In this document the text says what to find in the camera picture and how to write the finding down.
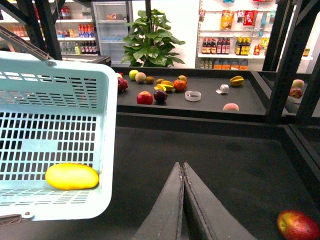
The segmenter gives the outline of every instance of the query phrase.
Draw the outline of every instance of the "glass door fridge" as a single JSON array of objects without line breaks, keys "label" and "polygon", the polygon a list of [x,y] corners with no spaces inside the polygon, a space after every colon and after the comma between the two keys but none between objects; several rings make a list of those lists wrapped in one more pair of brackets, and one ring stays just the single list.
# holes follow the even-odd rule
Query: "glass door fridge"
[{"label": "glass door fridge", "polygon": [[93,23],[99,53],[110,56],[111,66],[126,67],[130,63],[121,63],[125,54],[123,38],[129,28],[124,23],[133,22],[131,1],[92,1]]}]

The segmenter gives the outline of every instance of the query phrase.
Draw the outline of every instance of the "tape roll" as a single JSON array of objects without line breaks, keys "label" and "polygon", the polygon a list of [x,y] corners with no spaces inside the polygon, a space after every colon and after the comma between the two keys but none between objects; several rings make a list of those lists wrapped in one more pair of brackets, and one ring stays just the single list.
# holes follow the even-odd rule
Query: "tape roll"
[{"label": "tape roll", "polygon": [[201,99],[201,92],[198,91],[186,91],[185,99],[190,102],[197,102]]},{"label": "tape roll", "polygon": [[218,94],[227,94],[229,92],[229,85],[222,84],[219,89],[215,90]]}]

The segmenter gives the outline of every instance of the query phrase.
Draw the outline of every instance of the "light blue basket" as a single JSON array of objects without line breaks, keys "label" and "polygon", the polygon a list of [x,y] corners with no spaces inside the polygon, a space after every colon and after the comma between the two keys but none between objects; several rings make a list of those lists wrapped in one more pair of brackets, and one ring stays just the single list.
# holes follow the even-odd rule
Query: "light blue basket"
[{"label": "light blue basket", "polygon": [[[0,51],[0,216],[88,219],[107,208],[117,85],[115,72],[106,65],[40,61]],[[62,162],[93,167],[98,187],[51,187],[45,172]]]}]

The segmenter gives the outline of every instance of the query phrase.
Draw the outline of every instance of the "metal beam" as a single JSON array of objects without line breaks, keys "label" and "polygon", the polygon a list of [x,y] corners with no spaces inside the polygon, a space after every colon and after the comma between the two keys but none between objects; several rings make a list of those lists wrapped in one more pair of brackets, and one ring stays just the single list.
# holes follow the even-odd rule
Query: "metal beam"
[{"label": "metal beam", "polygon": [[274,81],[274,89],[271,94],[269,107],[266,111],[266,121],[268,123],[275,124],[281,119],[292,82],[297,73],[309,35],[319,12],[318,7],[313,7],[307,15],[308,18],[304,17],[299,24],[296,24],[299,14],[309,2],[311,2],[311,0],[301,0],[298,1],[296,5],[296,11],[284,47],[279,71]]},{"label": "metal beam", "polygon": [[42,26],[43,35],[47,47],[47,53],[56,60],[62,60],[61,50],[57,38],[54,19],[48,0],[35,0],[35,6]]},{"label": "metal beam", "polygon": [[268,49],[270,50],[266,51],[262,67],[263,71],[277,71],[293,11],[294,5],[292,5],[292,0],[280,1],[278,3],[268,44]]},{"label": "metal beam", "polygon": [[65,5],[66,0],[56,0],[56,8],[54,10],[54,13],[52,14],[52,18],[53,18],[53,23],[55,24],[59,14],[61,13],[61,9],[62,7]]},{"label": "metal beam", "polygon": [[0,0],[0,9],[5,11],[15,20],[22,24],[28,24],[29,19],[28,17],[19,9],[17,9],[12,3],[8,2],[7,0]]},{"label": "metal beam", "polygon": [[41,29],[38,23],[38,19],[35,12],[35,7],[31,0],[17,0],[16,1],[18,8],[25,14],[29,22],[25,26],[26,32],[30,38],[30,42],[41,49],[42,51],[46,52],[46,44],[43,39]]},{"label": "metal beam", "polygon": [[304,92],[301,104],[295,115],[297,124],[310,124],[320,98],[320,55],[313,68],[308,86]]}]

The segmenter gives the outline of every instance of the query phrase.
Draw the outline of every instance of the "peach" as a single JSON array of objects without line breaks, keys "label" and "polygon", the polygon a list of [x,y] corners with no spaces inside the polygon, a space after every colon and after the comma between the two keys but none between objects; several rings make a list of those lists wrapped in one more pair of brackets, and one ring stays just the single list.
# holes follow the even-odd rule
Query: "peach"
[{"label": "peach", "polygon": [[224,111],[239,111],[239,106],[235,103],[227,103],[223,107]]}]

